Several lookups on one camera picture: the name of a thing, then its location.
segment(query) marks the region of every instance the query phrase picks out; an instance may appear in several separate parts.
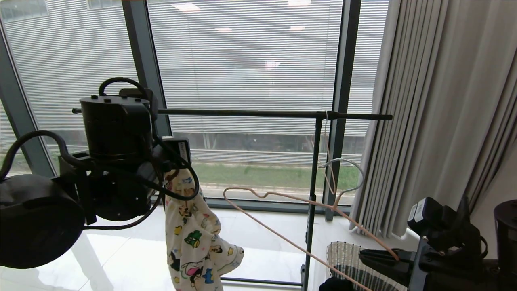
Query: woven basket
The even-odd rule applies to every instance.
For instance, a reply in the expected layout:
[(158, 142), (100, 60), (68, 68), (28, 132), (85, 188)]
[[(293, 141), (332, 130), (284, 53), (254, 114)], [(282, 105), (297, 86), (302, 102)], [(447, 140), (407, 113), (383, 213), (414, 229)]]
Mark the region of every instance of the woven basket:
[[(327, 247), (327, 262), (357, 282), (373, 291), (407, 291), (407, 287), (367, 267), (359, 259), (361, 246), (345, 242), (333, 242)], [(330, 270), (332, 277), (346, 280), (342, 275)], [(354, 285), (357, 291), (362, 288)]]

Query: grass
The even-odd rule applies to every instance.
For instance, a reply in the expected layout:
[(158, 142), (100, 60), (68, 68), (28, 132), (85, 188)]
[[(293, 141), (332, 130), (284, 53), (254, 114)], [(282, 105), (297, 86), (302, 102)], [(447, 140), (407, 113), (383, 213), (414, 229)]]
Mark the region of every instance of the grass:
[[(57, 154), (51, 154), (51, 160), (58, 170)], [(255, 165), (227, 165), (194, 163), (202, 183), (245, 186), (271, 186), (309, 188), (311, 183), (310, 167), (267, 167)], [(17, 154), (11, 168), (12, 172), (30, 172), (30, 168), (22, 154)], [(357, 185), (359, 171), (355, 167), (341, 166), (339, 171), (338, 189), (344, 190)], [(324, 183), (323, 170), (319, 169), (316, 176), (316, 187), (322, 188)]]

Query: white tile floor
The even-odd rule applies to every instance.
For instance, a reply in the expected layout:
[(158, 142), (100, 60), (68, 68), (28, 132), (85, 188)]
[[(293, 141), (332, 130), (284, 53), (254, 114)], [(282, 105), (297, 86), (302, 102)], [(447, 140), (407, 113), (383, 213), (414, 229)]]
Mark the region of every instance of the white tile floor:
[[(242, 265), (227, 277), (300, 282), (300, 266), (305, 263), (302, 252), (238, 211), (215, 210), (215, 213), (221, 220), (221, 237), (246, 250)], [(305, 246), (306, 215), (265, 212), (253, 212), (253, 215), (295, 243)], [(163, 229), (163, 210), (157, 209), (134, 228), (85, 231), (70, 251), (47, 265), (28, 270), (0, 267), (0, 290), (173, 290), (164, 255)], [(313, 253), (325, 258), (326, 246), (337, 240), (378, 248), (374, 241), (351, 233), (348, 221), (338, 218), (330, 223), (321, 216), (316, 217)], [(413, 250), (416, 242), (411, 237), (387, 240), (391, 247), (407, 250)], [(309, 290), (318, 290), (327, 273), (324, 266), (312, 260)], [(285, 288), (228, 282), (224, 289), (258, 291)]]

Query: white wall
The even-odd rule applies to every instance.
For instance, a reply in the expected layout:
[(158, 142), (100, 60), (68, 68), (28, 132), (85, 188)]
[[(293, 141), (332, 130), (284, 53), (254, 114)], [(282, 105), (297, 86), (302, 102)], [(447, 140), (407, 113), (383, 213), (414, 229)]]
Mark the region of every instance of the white wall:
[(500, 203), (517, 199), (517, 142), (512, 152), (504, 161), (487, 193), (476, 203), (476, 208), (470, 218), (479, 228), (481, 235), (488, 242), (487, 258), (497, 258), (497, 241), (495, 237), (494, 208)]

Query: curtain fold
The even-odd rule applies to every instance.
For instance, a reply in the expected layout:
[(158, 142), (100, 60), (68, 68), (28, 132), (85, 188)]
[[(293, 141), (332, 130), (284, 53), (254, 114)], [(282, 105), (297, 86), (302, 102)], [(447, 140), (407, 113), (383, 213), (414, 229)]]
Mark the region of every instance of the curtain fold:
[(425, 197), (474, 206), (517, 136), (517, 2), (390, 3), (352, 217), (405, 233)]

